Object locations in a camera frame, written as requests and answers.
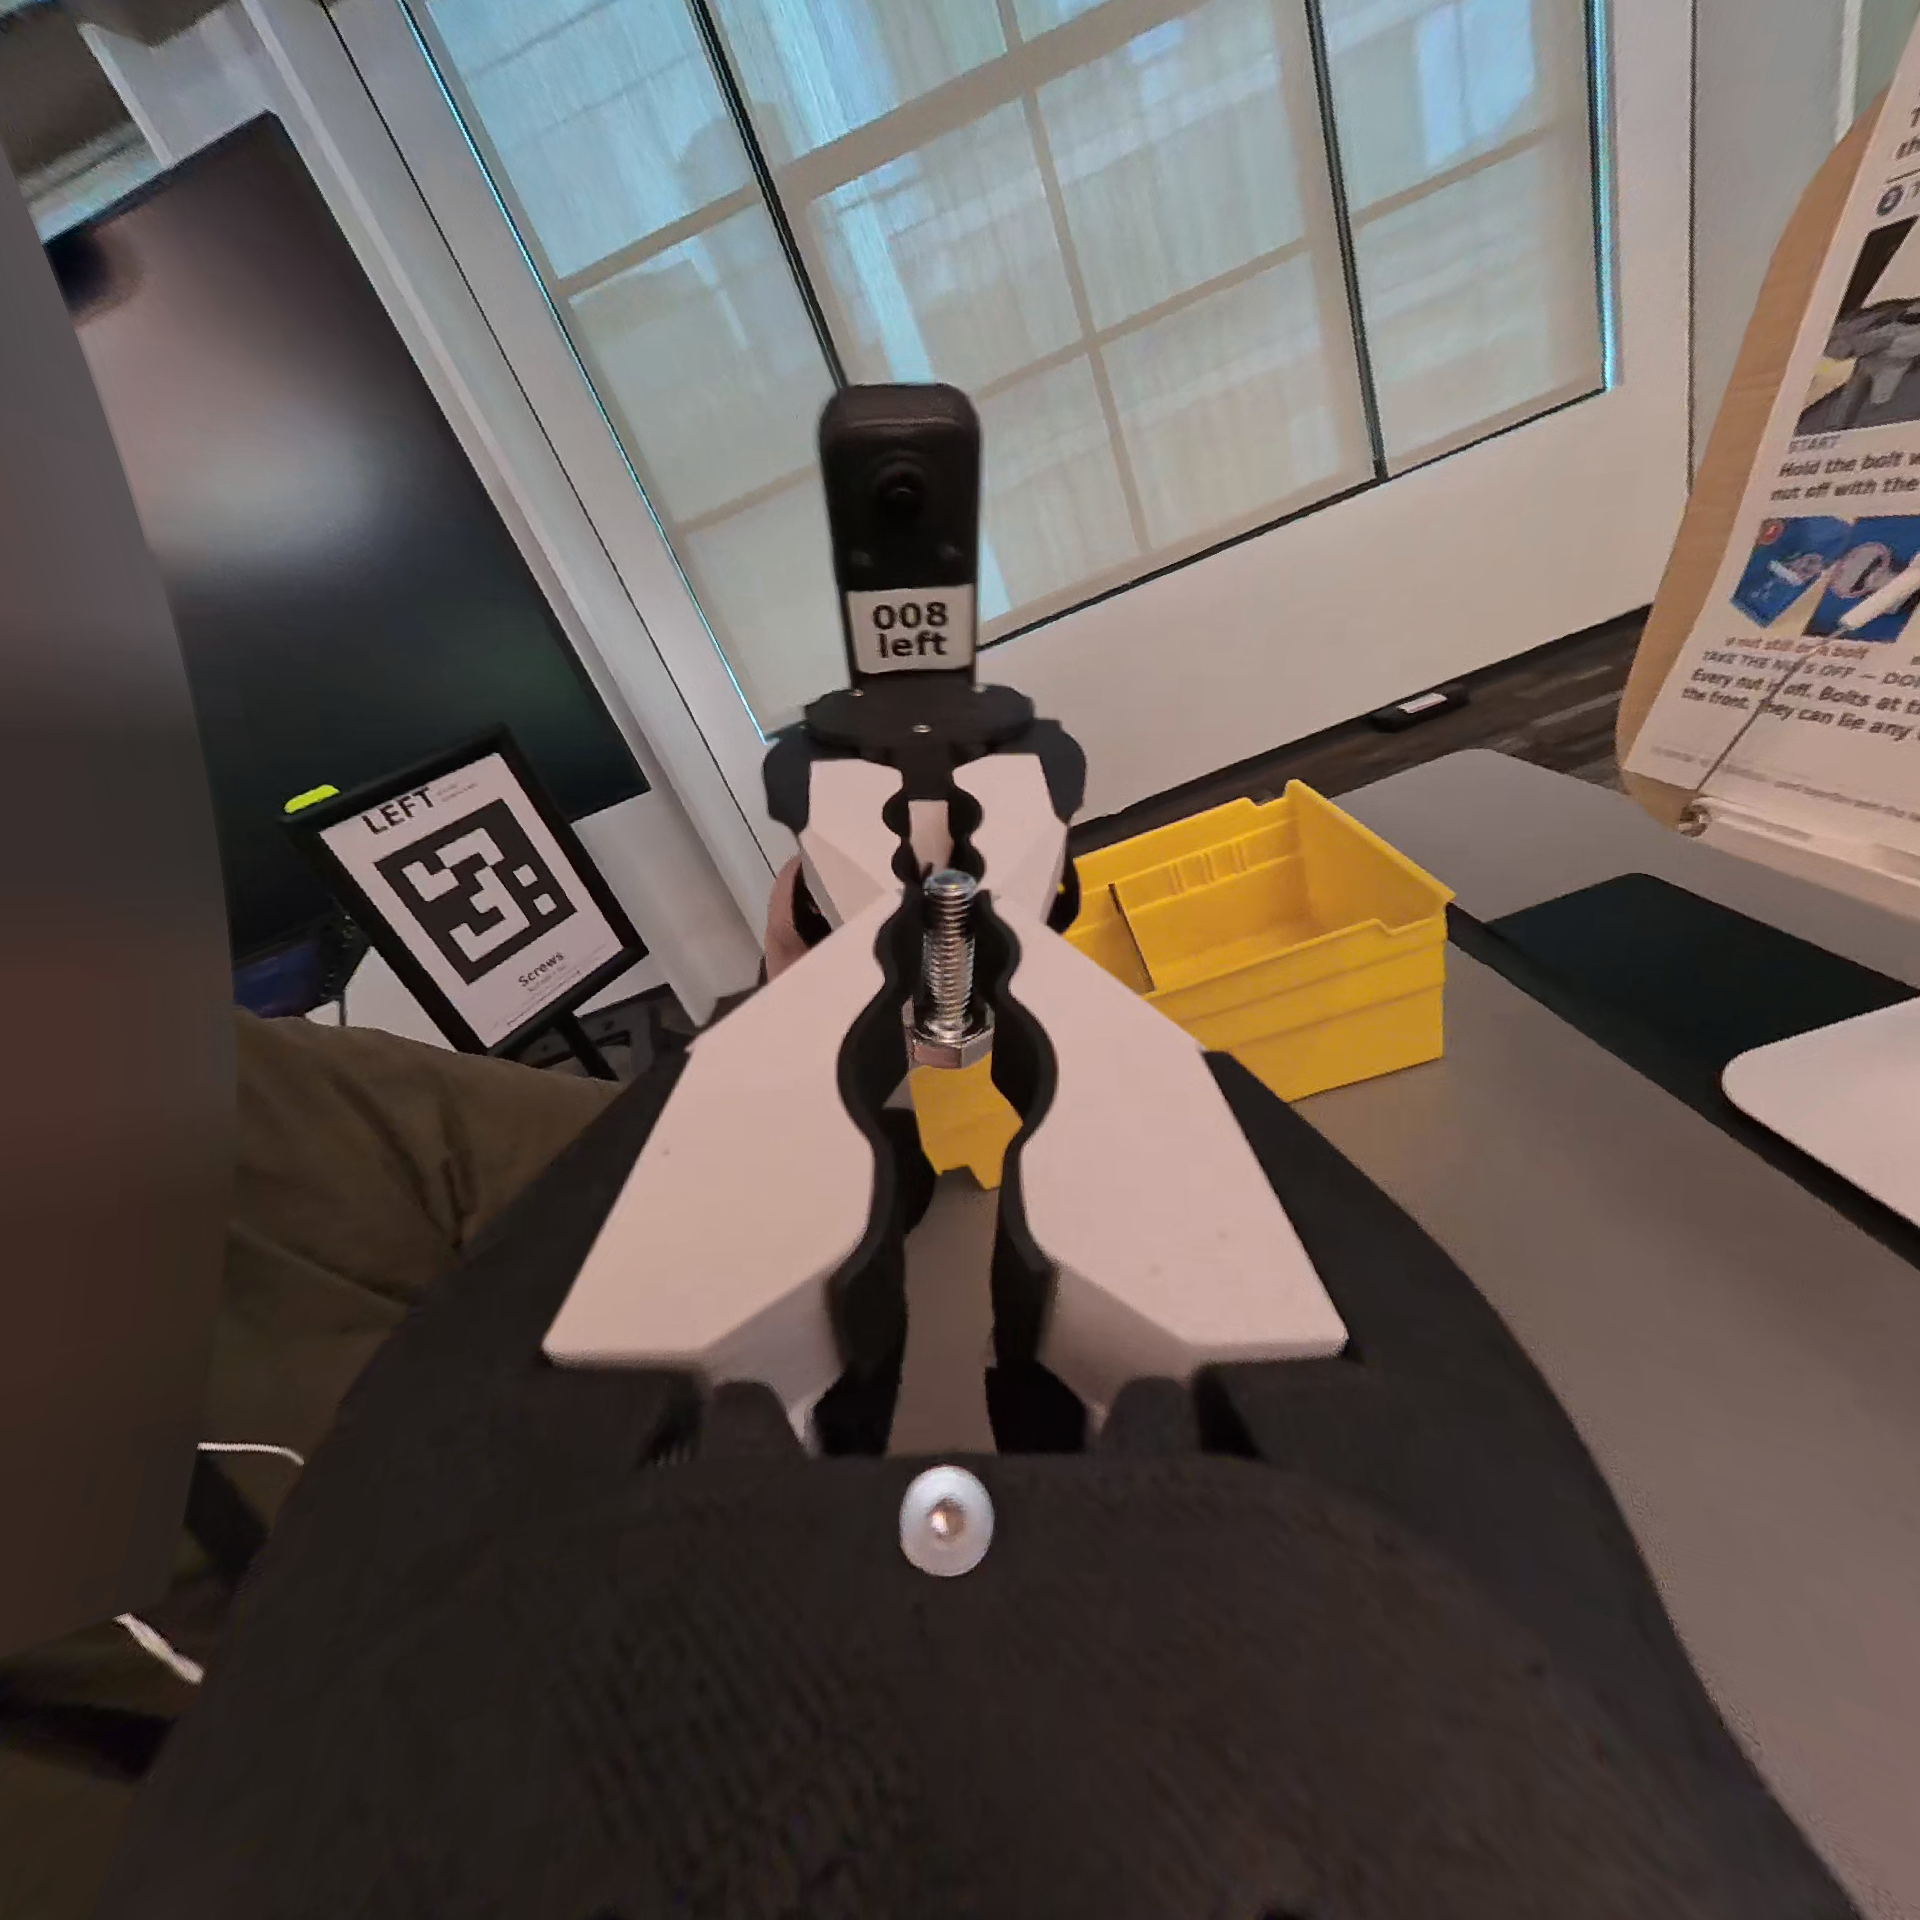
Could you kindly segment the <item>white pushpin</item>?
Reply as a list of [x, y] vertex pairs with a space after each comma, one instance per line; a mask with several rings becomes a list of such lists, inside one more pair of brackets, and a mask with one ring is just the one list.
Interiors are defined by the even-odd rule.
[[1890, 575], [1870, 592], [1839, 592], [1839, 580], [1821, 595], [1807, 623], [1816, 640], [1896, 640], [1912, 616], [1917, 597], [1917, 564]]

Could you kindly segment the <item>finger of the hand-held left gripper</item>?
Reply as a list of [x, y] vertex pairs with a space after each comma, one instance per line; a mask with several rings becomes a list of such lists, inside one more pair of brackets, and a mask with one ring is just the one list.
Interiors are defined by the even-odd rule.
[[882, 762], [815, 759], [797, 843], [807, 897], [830, 931], [874, 903], [895, 905], [920, 881], [905, 777]]
[[1068, 824], [1053, 804], [1042, 759], [998, 753], [967, 762], [956, 771], [956, 792], [978, 808], [967, 839], [996, 909], [1014, 907], [1031, 921], [1044, 921], [1065, 876]]

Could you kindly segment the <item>black table mat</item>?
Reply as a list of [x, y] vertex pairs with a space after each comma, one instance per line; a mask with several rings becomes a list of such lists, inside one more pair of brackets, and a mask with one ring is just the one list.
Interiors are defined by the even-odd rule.
[[1914, 987], [1645, 874], [1487, 921], [1450, 903], [1447, 938], [1895, 1257], [1917, 1265], [1912, 1223], [1742, 1115], [1720, 1088], [1734, 1056], [1912, 1001]]

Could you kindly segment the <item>person's left hand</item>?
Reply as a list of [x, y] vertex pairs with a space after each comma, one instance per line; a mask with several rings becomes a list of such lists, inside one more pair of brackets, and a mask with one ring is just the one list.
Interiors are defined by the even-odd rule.
[[760, 936], [760, 980], [772, 984], [832, 936], [815, 905], [799, 857], [788, 857], [775, 877]]

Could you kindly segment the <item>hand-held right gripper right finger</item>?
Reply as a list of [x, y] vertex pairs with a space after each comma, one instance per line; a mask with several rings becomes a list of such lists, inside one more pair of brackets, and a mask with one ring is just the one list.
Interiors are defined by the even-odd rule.
[[1341, 1356], [1348, 1329], [1230, 1104], [1234, 1061], [994, 893], [976, 984], [1018, 1121], [983, 1377], [996, 1452], [1079, 1452], [1137, 1380]]

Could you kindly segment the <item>black-framed marker sign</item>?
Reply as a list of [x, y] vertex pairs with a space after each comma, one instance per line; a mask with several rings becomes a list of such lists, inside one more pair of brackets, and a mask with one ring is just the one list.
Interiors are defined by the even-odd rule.
[[517, 1061], [554, 1036], [614, 1081], [580, 1009], [648, 952], [512, 732], [278, 824], [447, 1044]]

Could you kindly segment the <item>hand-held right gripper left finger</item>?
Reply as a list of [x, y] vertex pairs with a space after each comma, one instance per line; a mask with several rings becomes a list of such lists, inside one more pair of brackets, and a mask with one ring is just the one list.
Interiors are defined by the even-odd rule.
[[889, 1106], [913, 900], [886, 881], [689, 1044], [546, 1360], [764, 1385], [809, 1452], [882, 1449], [905, 1352]]

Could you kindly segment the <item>silver hex bolt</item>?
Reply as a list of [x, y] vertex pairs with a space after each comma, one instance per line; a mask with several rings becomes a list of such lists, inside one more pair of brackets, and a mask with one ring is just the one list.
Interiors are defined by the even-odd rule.
[[962, 1072], [991, 1053], [994, 1016], [976, 992], [976, 897], [967, 872], [924, 877], [918, 980], [902, 1007], [911, 1072]]

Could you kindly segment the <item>white flat device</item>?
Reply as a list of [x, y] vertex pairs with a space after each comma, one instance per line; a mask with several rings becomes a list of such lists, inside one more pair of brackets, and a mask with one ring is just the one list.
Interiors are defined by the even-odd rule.
[[1917, 1000], [1752, 1047], [1718, 1081], [1758, 1128], [1917, 1223]]

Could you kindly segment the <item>person's olive clothing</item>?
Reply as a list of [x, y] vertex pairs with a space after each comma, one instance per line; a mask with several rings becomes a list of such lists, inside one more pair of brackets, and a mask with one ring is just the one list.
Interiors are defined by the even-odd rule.
[[[236, 1167], [201, 1464], [260, 1543], [351, 1380], [414, 1298], [614, 1100], [616, 1083], [366, 1028], [236, 1016]], [[141, 1613], [178, 1663], [216, 1647], [237, 1576], [180, 1538]], [[5, 1663], [5, 1776], [134, 1784], [197, 1690], [118, 1624]]]

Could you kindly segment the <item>black monitor screen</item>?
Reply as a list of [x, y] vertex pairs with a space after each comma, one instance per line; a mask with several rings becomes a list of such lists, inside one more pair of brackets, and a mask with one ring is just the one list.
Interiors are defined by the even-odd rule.
[[329, 913], [306, 789], [505, 727], [572, 824], [646, 792], [273, 114], [42, 255], [176, 619], [236, 964]]

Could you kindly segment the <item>large grid window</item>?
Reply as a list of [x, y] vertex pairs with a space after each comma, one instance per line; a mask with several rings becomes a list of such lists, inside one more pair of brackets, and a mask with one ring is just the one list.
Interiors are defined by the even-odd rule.
[[998, 637], [1609, 373], [1588, 5], [404, 15], [760, 732], [845, 385], [976, 405]]

